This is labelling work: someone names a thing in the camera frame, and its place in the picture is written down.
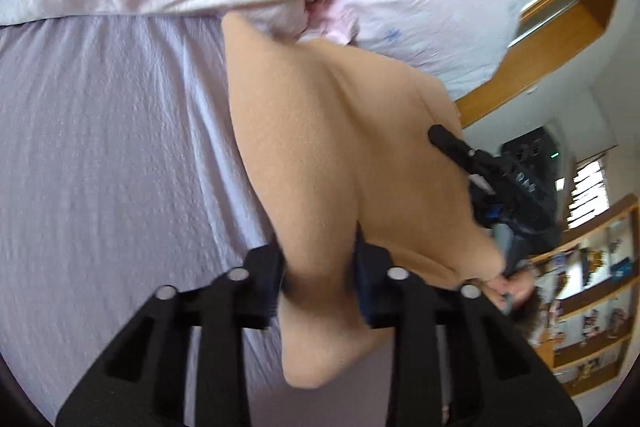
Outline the person's right hand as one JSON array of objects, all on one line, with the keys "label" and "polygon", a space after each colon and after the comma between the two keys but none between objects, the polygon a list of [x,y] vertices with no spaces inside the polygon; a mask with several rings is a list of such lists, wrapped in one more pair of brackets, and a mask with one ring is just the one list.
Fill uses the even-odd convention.
[{"label": "person's right hand", "polygon": [[521,269],[510,277],[498,275],[486,282],[475,280],[473,284],[503,314],[536,311],[540,305],[534,269]]}]

